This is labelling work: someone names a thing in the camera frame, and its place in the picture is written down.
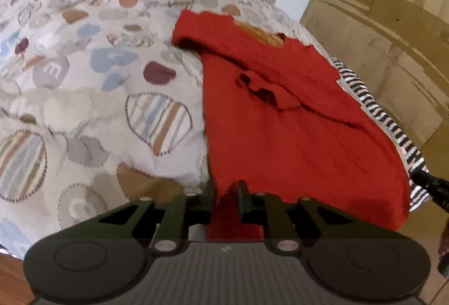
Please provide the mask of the wooden plywood board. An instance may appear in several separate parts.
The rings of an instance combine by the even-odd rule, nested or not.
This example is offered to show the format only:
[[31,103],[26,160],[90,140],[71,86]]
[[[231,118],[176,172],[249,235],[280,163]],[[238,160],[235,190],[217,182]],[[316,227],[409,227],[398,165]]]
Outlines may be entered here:
[[448,176],[448,0],[310,0],[302,24],[403,147]]

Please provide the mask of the red long-sleeve sweater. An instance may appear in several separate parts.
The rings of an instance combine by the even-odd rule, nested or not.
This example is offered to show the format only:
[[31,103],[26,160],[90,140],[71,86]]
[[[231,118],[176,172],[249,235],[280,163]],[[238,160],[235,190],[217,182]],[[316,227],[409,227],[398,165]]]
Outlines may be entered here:
[[208,234],[256,240],[237,219],[237,183],[285,202],[309,196],[396,231],[409,216],[400,150],[314,47],[229,15],[185,10],[173,45],[203,66],[209,168],[218,207]]

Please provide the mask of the patterned heart print quilt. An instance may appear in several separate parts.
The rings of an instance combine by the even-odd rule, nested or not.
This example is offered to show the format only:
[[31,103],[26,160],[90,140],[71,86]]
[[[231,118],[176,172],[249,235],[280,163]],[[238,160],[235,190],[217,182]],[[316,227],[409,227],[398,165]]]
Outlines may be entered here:
[[202,190],[202,64],[171,43],[185,9],[316,43],[266,0],[1,0],[2,249]]

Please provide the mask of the black white pink striped sheet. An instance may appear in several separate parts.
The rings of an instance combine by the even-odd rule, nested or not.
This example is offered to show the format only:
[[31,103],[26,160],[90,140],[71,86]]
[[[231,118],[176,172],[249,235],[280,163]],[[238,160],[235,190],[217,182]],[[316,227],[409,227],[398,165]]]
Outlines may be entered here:
[[374,100],[364,82],[343,63],[329,58],[321,73],[334,81],[326,83],[334,97],[328,104],[329,128],[339,159],[348,158],[345,173],[333,173],[341,189],[345,180],[357,184],[348,199],[338,205],[360,218],[385,227],[399,227],[409,213],[429,199],[410,175],[425,170],[425,159],[403,130]]

